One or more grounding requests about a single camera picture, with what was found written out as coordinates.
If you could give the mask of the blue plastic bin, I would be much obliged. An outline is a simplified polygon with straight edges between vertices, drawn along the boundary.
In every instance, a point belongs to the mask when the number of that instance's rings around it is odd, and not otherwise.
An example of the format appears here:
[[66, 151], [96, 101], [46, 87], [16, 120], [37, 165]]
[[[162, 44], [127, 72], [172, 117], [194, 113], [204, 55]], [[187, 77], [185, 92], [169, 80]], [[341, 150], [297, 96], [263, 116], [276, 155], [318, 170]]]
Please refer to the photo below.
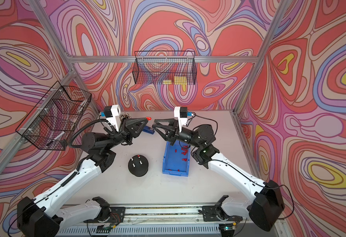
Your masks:
[[166, 142], [162, 172], [166, 175], [188, 177], [190, 168], [190, 145], [175, 141]]

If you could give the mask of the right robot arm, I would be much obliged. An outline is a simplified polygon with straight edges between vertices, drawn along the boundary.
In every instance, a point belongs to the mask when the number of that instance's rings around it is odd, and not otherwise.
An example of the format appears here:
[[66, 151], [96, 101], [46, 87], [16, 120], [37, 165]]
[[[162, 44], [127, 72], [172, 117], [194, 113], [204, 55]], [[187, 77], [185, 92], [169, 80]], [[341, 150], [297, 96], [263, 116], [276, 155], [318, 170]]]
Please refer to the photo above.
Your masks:
[[194, 148], [192, 157], [201, 166], [214, 171], [234, 185], [246, 197], [244, 204], [224, 197], [219, 213], [227, 216], [248, 216], [263, 231], [270, 231], [281, 216], [285, 204], [281, 188], [273, 180], [268, 182], [253, 176], [226, 158], [213, 146], [215, 131], [210, 124], [201, 124], [194, 129], [184, 128], [180, 119], [155, 119], [152, 127], [167, 142], [186, 143]]

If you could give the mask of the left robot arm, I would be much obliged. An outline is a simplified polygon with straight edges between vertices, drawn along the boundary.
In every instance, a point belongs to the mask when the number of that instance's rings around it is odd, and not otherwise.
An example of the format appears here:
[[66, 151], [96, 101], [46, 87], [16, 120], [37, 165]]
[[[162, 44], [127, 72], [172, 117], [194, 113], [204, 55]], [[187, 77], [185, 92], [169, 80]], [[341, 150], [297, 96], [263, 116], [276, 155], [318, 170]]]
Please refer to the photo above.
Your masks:
[[91, 180], [103, 174], [114, 162], [117, 145], [132, 145], [149, 117], [126, 118], [118, 131], [88, 132], [82, 137], [79, 149], [87, 156], [79, 161], [75, 170], [45, 192], [34, 198], [24, 197], [17, 205], [14, 223], [26, 237], [54, 237], [59, 231], [85, 221], [108, 222], [114, 215], [107, 201], [94, 197], [70, 208], [65, 203]]

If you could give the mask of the black round screw base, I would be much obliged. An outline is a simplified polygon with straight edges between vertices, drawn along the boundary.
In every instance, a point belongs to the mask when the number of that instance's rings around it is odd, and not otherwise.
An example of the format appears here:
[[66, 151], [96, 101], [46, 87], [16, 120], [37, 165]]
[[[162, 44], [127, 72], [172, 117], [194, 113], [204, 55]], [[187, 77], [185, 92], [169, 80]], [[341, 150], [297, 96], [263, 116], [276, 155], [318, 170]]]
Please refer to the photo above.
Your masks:
[[140, 158], [138, 158], [138, 155], [135, 155], [131, 157], [131, 159], [128, 162], [129, 172], [136, 177], [144, 176], [148, 172], [148, 169], [149, 162], [147, 158], [143, 155], [140, 155]]

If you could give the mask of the blue black stapler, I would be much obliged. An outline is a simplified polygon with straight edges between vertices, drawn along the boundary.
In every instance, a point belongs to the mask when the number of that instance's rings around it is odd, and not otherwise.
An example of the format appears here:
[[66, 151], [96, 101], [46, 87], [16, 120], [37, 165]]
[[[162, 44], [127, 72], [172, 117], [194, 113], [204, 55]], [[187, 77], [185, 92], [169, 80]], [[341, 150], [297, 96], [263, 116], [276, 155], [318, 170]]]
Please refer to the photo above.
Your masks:
[[143, 128], [143, 132], [146, 132], [146, 133], [148, 133], [148, 134], [154, 134], [154, 133], [155, 133], [155, 130], [154, 130], [153, 128], [149, 127], [149, 126], [145, 126], [145, 127]]

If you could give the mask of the metal pen cup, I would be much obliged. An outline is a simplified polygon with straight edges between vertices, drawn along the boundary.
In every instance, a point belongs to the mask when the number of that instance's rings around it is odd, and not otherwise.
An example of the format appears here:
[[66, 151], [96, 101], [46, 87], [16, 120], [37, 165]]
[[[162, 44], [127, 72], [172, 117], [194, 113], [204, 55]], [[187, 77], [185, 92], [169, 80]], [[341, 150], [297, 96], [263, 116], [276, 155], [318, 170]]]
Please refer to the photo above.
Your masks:
[[128, 113], [121, 114], [121, 119], [130, 119], [130, 118], [131, 118], [131, 115]]

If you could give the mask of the yellow sticky note pad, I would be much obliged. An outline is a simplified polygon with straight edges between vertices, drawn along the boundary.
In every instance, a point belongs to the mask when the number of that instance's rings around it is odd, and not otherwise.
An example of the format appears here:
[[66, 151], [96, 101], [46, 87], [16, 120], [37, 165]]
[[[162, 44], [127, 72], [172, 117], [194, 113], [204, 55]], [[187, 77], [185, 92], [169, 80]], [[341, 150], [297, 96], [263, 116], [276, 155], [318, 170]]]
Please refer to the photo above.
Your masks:
[[187, 85], [188, 84], [187, 77], [184, 77], [184, 76], [174, 76], [173, 81], [174, 81], [175, 85]]

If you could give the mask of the white marker in basket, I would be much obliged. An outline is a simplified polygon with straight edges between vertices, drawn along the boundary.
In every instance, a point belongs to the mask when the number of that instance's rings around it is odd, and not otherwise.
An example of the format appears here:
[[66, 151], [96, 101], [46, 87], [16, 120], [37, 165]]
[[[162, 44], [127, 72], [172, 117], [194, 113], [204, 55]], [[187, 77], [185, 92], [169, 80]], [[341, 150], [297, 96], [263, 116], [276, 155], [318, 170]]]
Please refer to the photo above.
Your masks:
[[51, 144], [53, 144], [55, 141], [59, 141], [59, 138], [62, 137], [65, 134], [64, 131], [62, 131], [58, 136], [56, 136], [55, 138], [53, 138], [50, 142], [48, 142], [46, 144], [46, 146], [50, 146]]

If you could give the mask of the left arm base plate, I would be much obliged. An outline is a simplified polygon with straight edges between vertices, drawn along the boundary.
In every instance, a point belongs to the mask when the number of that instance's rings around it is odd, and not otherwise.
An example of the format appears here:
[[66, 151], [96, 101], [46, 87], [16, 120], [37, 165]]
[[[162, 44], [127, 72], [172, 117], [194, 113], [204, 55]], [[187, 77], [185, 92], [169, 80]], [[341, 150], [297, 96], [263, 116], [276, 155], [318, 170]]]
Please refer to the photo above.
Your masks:
[[122, 206], [103, 207], [98, 217], [85, 220], [84, 223], [122, 223], [125, 217], [126, 208]]

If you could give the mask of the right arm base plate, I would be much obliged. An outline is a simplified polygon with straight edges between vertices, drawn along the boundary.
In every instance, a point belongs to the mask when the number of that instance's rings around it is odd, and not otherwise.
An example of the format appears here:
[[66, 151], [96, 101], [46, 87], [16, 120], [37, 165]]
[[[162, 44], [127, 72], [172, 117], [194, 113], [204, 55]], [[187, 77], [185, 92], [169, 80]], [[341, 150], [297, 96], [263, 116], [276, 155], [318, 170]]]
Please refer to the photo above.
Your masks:
[[241, 216], [229, 216], [220, 207], [215, 206], [215, 205], [202, 206], [201, 209], [198, 210], [198, 213], [203, 216], [203, 220], [205, 222], [232, 221], [232, 222], [239, 223], [239, 222], [243, 221], [243, 219], [244, 219]]

